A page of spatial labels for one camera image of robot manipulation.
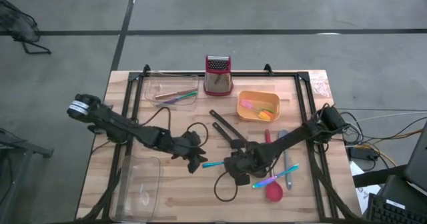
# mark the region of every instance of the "orange plastic container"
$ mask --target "orange plastic container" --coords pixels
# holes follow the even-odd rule
[[[258,114],[251,109],[240,105],[241,100],[248,100],[256,109],[268,109],[273,111],[274,118],[270,121],[260,119]],[[259,91],[242,91],[238,99],[238,114],[245,121],[271,122],[279,118],[280,98],[274,93],[262,93]]]

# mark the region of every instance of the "gray concrete floor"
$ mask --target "gray concrete floor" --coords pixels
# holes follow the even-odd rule
[[[9,0],[43,31],[120,30],[129,0]],[[135,0],[129,29],[426,28],[427,0]],[[14,223],[74,218],[93,140],[66,115],[76,93],[102,97],[116,36],[42,37],[52,55],[26,55],[0,37],[0,126],[44,147],[19,196]],[[126,37],[119,70],[203,69],[206,54],[231,55],[234,69],[326,69],[340,108],[357,118],[427,109],[427,35]],[[427,114],[361,123],[389,136]],[[422,122],[411,130],[420,128]],[[417,136],[378,147],[407,163]],[[358,161],[362,168],[371,163]],[[384,165],[377,162],[375,169]]]

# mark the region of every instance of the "electrical cable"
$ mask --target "electrical cable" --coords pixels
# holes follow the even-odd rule
[[[353,128],[356,131],[357,134],[357,138],[355,141],[353,141],[353,143],[357,143],[357,142],[361,142],[364,138],[363,136],[363,132],[360,130],[360,127],[357,128],[357,126],[355,126],[354,124],[348,123],[350,125],[351,128]]]
[[[266,173],[269,173],[270,171],[272,171],[272,169],[276,166],[278,161],[279,161],[279,157],[276,158],[276,160],[273,162],[273,165],[270,165],[270,168],[266,171]]]
[[[139,123],[137,124],[135,127],[142,127],[144,125],[146,125],[147,123],[149,123],[155,116],[157,116],[157,114],[159,114],[160,111],[166,109],[167,112],[169,113],[169,116],[167,118],[167,129],[170,130],[171,129],[171,109],[169,107],[162,107],[160,109],[158,109],[154,115],[152,115],[145,123]]]
[[[99,148],[101,148],[101,147],[103,147],[103,146],[107,145],[107,144],[108,144],[108,143],[110,143],[110,142],[111,142],[111,141],[107,141],[107,142],[105,142],[104,144],[102,144],[102,145],[100,145],[100,146],[96,147],[94,150],[92,150],[91,155],[92,155],[96,150],[98,150]]]
[[[385,166],[387,167],[387,169],[389,169],[390,167],[388,166],[386,160],[384,160],[384,158],[382,157],[380,149],[375,145],[370,145],[369,147],[378,153],[377,157],[380,158],[382,160],[382,162],[385,164]]]
[[[6,199],[7,194],[9,194],[9,191],[12,188],[12,183],[13,183],[13,172],[12,172],[12,162],[11,162],[11,158],[9,155],[6,156],[7,162],[8,162],[8,166],[9,166],[9,177],[10,177],[10,183],[9,183],[9,187],[7,188],[4,196],[0,199],[0,206],[3,203],[3,201]]]
[[[391,157],[389,157],[389,156],[387,156],[386,154],[384,154],[384,153],[381,153],[381,155],[383,156],[383,157],[385,157],[385,158],[387,158],[387,160],[389,160],[392,164],[393,164],[393,166],[395,166],[395,167],[397,167],[398,166],[398,164],[391,158]]]
[[[395,116],[399,116],[399,115],[413,115],[413,114],[427,114],[427,111],[418,111],[418,112],[411,112],[411,113],[397,113],[397,114],[391,114],[391,115],[382,115],[382,116],[377,116],[377,117],[369,117],[369,118],[361,119],[361,120],[358,120],[358,121],[354,121],[352,123],[359,123],[361,121],[367,121],[367,120],[384,118],[384,117],[395,117]]]
[[[419,130],[416,130],[416,131],[413,131],[413,132],[410,132],[410,133],[405,133],[405,134],[401,134],[401,135],[396,135],[396,136],[394,136],[393,138],[382,138],[382,139],[380,139],[380,140],[378,140],[378,141],[376,141],[376,142],[374,142],[374,143],[372,143],[372,144],[369,144],[369,145],[375,145],[375,144],[378,144],[378,143],[380,143],[380,142],[382,142],[382,141],[385,141],[385,140],[397,140],[397,139],[403,139],[403,138],[407,138],[407,137],[410,137],[410,136],[412,136],[412,135],[415,135],[415,134],[418,134],[418,133],[421,133],[422,132],[422,129],[419,129]],[[363,142],[363,143],[361,143],[361,145],[362,144],[365,144],[365,143],[368,143],[369,141],[371,141],[371,140],[373,140],[373,139],[369,139],[368,141],[365,141],[365,142]]]
[[[218,196],[218,194],[216,193],[216,185],[218,184],[218,182],[220,181],[220,179],[221,179],[221,177],[223,177],[225,174],[227,174],[228,173],[228,171],[226,171],[226,172],[224,172],[224,173],[222,173],[219,177],[218,177],[218,179],[216,179],[216,181],[215,181],[215,185],[213,185],[213,194],[215,194],[215,196],[216,196],[216,198],[218,199],[218,200],[220,200],[220,201],[223,201],[223,202],[230,202],[230,201],[233,201],[236,197],[237,197],[237,195],[238,195],[238,191],[239,191],[239,187],[237,186],[237,184],[236,183],[234,183],[235,185],[236,185],[236,192],[234,193],[234,196],[232,197],[232,198],[230,198],[230,199],[222,199],[221,197],[219,197]]]
[[[201,125],[206,130],[206,139],[205,139],[205,141],[202,144],[199,145],[199,147],[202,147],[203,145],[205,145],[207,143],[207,138],[209,137],[209,131],[207,130],[206,125],[204,123],[201,123],[201,122],[196,122],[196,123],[191,124],[190,126],[187,127],[187,131],[189,131],[189,129],[191,127],[193,127],[194,125]]]
[[[359,145],[359,146],[357,146],[357,147],[355,147],[355,148],[371,148],[371,146],[367,146],[367,145]],[[377,151],[378,152],[378,154],[380,154],[381,156],[383,156],[383,157],[385,157],[387,160],[389,160],[392,164],[393,164],[393,166],[395,166],[395,167],[397,167],[398,165],[397,165],[397,163],[391,158],[391,157],[389,157],[389,156],[387,156],[386,154],[384,154],[383,152],[381,152],[381,151],[379,151],[379,149],[378,150],[375,150],[375,151]]]
[[[170,132],[171,131],[171,109],[169,108],[169,107],[162,107],[162,108],[160,108],[160,109],[158,109],[155,113],[154,113],[154,115],[152,115],[146,122],[144,122],[144,123],[139,123],[139,124],[137,124],[135,127],[143,127],[144,125],[147,125],[147,123],[149,123],[151,120],[153,120],[154,119],[154,117],[155,116],[157,116],[157,114],[159,114],[160,113],[160,111],[162,111],[162,110],[164,110],[164,109],[166,109],[167,110],[167,113],[168,113],[168,116],[167,116],[167,130]],[[205,141],[202,143],[202,144],[199,144],[197,147],[188,147],[188,146],[185,146],[185,145],[180,145],[180,144],[178,144],[178,143],[175,143],[173,140],[172,140],[172,142],[175,144],[175,145],[178,145],[178,146],[180,146],[180,147],[186,147],[186,148],[198,148],[198,147],[201,147],[201,146],[203,146],[203,145],[205,145],[206,144],[206,142],[207,142],[207,139],[209,138],[209,131],[207,130],[207,127],[206,127],[206,125],[205,124],[203,124],[203,123],[201,123],[201,122],[195,122],[195,123],[192,123],[190,126],[188,126],[187,127],[187,131],[191,128],[191,127],[193,127],[194,125],[201,125],[201,126],[203,126],[204,128],[205,128],[205,130],[206,130],[206,139],[205,139]]]
[[[362,136],[363,136],[362,127],[360,126],[360,124],[359,124],[358,120],[356,119],[356,117],[355,117],[353,114],[351,114],[351,113],[350,113],[350,112],[348,112],[348,111],[343,111],[343,112],[341,112],[340,114],[341,114],[341,115],[342,115],[342,114],[347,114],[347,115],[351,116],[351,117],[353,118],[353,120],[356,122],[357,126],[359,127],[359,131],[360,131],[360,133],[361,133],[361,134],[362,134]]]
[[[369,160],[371,160],[372,162],[374,162],[373,166],[371,168],[368,168],[368,169],[362,169],[362,171],[371,171],[371,170],[373,170],[373,168],[375,168],[375,166],[376,166],[375,159],[369,158]]]
[[[419,121],[421,121],[421,120],[424,120],[424,119],[427,119],[427,117],[422,117],[422,118],[419,118],[419,119],[417,119],[417,120],[415,120],[415,121],[411,122],[409,125],[407,125],[405,128],[403,128],[401,131],[399,131],[398,133],[396,133],[396,134],[394,134],[393,136],[390,136],[390,137],[369,137],[369,136],[365,136],[365,137],[367,137],[367,138],[371,138],[371,139],[389,139],[389,138],[391,138],[391,137],[395,137],[395,136],[397,136],[397,135],[401,134],[401,133],[402,133],[402,132],[404,132],[407,128],[409,128],[410,126],[412,126],[413,124],[415,124],[415,123],[417,123],[417,122],[419,122]]]
[[[319,149],[319,146],[320,145],[326,145],[326,148],[325,148],[325,152],[327,152],[328,151],[328,149],[329,149],[329,143],[316,143],[317,145],[317,147],[318,147],[318,149]],[[313,151],[315,152],[315,153],[317,153],[317,154],[319,154],[319,152],[318,151],[316,151],[314,148],[313,148]]]

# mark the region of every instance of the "knife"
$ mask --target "knife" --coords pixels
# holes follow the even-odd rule
[[[286,134],[288,134],[288,131],[286,131],[286,130],[279,131],[279,138],[285,136]],[[288,152],[289,152],[288,150],[285,150],[283,152],[283,154],[285,156],[285,170],[288,170],[290,168]],[[286,180],[286,188],[288,188],[288,190],[292,189],[292,177],[291,177],[291,173],[287,173],[285,175],[285,180]]]

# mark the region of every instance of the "red spoon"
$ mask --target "red spoon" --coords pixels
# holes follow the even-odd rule
[[[267,129],[266,130],[266,143],[271,143],[271,137],[270,137],[270,131]],[[272,169],[270,171],[270,177],[273,176],[273,172],[274,170]],[[269,185],[267,185],[266,187],[266,197],[273,202],[278,202],[280,200],[282,200],[283,197],[283,189],[282,187],[279,185],[279,183],[276,183],[276,181],[273,181],[272,183],[270,183]]]

